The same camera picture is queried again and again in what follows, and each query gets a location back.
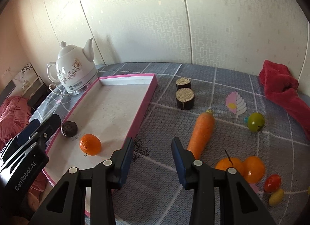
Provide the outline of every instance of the tablecloth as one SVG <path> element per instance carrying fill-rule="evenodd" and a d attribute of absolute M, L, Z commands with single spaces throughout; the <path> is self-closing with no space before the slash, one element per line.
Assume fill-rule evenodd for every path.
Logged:
<path fill-rule="evenodd" d="M 241 160 L 250 155 L 259 156 L 266 166 L 266 175 L 257 184 L 258 196 L 277 224 L 293 224 L 308 200 L 310 142 L 301 126 L 283 108 L 265 98 L 257 76 L 173 63 L 119 63 L 97 68 L 99 76 L 155 73 L 158 80 L 135 138 L 127 182 L 113 194 L 117 224 L 189 223 L 193 191 L 185 191 L 179 184 L 170 146 L 172 138 L 179 137 L 187 147 L 197 116 L 208 108 L 214 111 L 216 125 L 201 160 L 214 167 L 226 156 L 224 149 Z M 179 110 L 176 105 L 175 81 L 180 77 L 189 78 L 195 92 L 195 105 L 189 111 Z M 247 105 L 247 111 L 237 118 L 225 105 L 227 95 L 233 91 Z M 62 98 L 50 94 L 31 120 L 42 121 L 52 113 L 63 120 L 80 97 L 81 94 Z M 244 123 L 244 117 L 253 112 L 265 116 L 266 127 L 262 133 L 251 133 Z M 263 183 L 274 173 L 281 175 L 285 195 L 281 204 L 269 207 Z M 215 224 L 220 224 L 219 202 L 219 192 L 215 189 Z"/>

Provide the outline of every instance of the red cherry tomato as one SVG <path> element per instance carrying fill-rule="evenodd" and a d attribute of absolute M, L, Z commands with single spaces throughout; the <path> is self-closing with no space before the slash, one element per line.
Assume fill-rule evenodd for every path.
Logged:
<path fill-rule="evenodd" d="M 277 191 L 281 186 L 281 177 L 277 174 L 270 175 L 264 184 L 264 190 L 266 193 L 273 193 Z"/>

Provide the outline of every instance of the fruit stem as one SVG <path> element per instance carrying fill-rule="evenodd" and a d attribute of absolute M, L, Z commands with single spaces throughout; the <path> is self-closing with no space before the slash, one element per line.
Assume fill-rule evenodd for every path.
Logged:
<path fill-rule="evenodd" d="M 210 113 L 211 115 L 213 115 L 213 111 L 211 109 L 207 109 L 206 112 Z"/>
<path fill-rule="evenodd" d="M 231 161 L 231 159 L 230 159 L 230 157 L 229 157 L 229 155 L 228 155 L 228 153 L 227 153 L 226 149 L 224 149 L 224 151 L 226 152 L 226 155 L 227 155 L 227 157 L 228 157 L 228 160 L 229 160 L 229 161 L 230 161 L 230 163 L 233 165 L 233 163 L 232 163 L 232 161 Z"/>

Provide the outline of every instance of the leaf decal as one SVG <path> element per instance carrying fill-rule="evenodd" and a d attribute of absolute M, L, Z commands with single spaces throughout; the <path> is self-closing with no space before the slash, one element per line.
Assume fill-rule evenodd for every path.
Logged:
<path fill-rule="evenodd" d="M 235 115 L 241 115 L 246 112 L 246 103 L 236 91 L 227 96 L 226 106 Z"/>

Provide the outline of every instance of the wall panel seam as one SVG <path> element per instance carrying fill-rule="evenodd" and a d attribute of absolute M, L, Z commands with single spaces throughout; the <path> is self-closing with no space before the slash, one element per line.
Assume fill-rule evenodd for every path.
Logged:
<path fill-rule="evenodd" d="M 80 2 L 80 5 L 81 5 L 81 8 L 82 8 L 84 17 L 85 17 L 85 19 L 86 19 L 88 28 L 89 28 L 89 30 L 90 30 L 90 33 L 91 33 L 91 35 L 92 35 L 92 37 L 93 37 L 93 40 L 94 40 L 94 42 L 95 42 L 95 44 L 96 44 L 96 46 L 97 46 L 97 49 L 98 49 L 99 54 L 100 54 L 100 56 L 101 56 L 101 59 L 103 60 L 103 63 L 105 64 L 105 61 L 104 61 L 104 59 L 103 59 L 103 57 L 102 57 L 102 54 L 101 54 L 101 52 L 100 52 L 100 49 L 99 49 L 99 47 L 98 47 L 97 41 L 96 41 L 96 39 L 95 39 L 95 37 L 94 37 L 93 31 L 92 31 L 91 28 L 90 28 L 90 25 L 89 25 L 88 19 L 87 19 L 87 17 L 86 17 L 86 14 L 85 14 L 85 11 L 84 11 L 84 8 L 83 8 L 83 5 L 82 5 L 81 0 L 79 0 L 79 2 Z"/>
<path fill-rule="evenodd" d="M 305 53 L 305 59 L 303 60 L 303 66 L 301 67 L 301 70 L 300 70 L 300 74 L 299 74 L 299 77 L 298 77 L 298 82 L 301 78 L 301 73 L 303 72 L 303 68 L 305 66 L 305 63 L 306 63 L 306 58 L 307 58 L 307 55 L 308 55 L 308 49 L 309 49 L 309 29 L 310 29 L 310 24 L 308 22 L 308 38 L 307 38 L 307 47 L 306 47 L 306 53 Z"/>
<path fill-rule="evenodd" d="M 187 0 L 184 0 L 184 4 L 185 4 L 185 10 L 186 10 L 187 23 L 189 25 L 189 44 L 190 44 L 190 48 L 191 48 L 191 62 L 193 64 L 192 33 L 191 33 L 191 24 L 190 24 L 190 20 L 189 20 L 189 8 L 187 6 Z"/>
<path fill-rule="evenodd" d="M 58 40 L 58 37 L 57 37 L 57 35 L 56 35 L 56 33 L 55 33 L 55 30 L 54 30 L 54 28 L 53 28 L 53 25 L 52 25 L 50 16 L 49 16 L 49 14 L 48 14 L 48 11 L 47 11 L 47 8 L 46 8 L 46 4 L 45 4 L 45 0 L 43 0 L 43 3 L 44 3 L 44 7 L 45 7 L 45 10 L 46 10 L 46 13 L 47 13 L 48 20 L 50 21 L 51 27 L 52 27 L 53 32 L 54 32 L 54 34 L 55 34 L 55 37 L 56 37 L 58 43 L 60 44 L 60 42 L 59 42 L 59 40 Z"/>

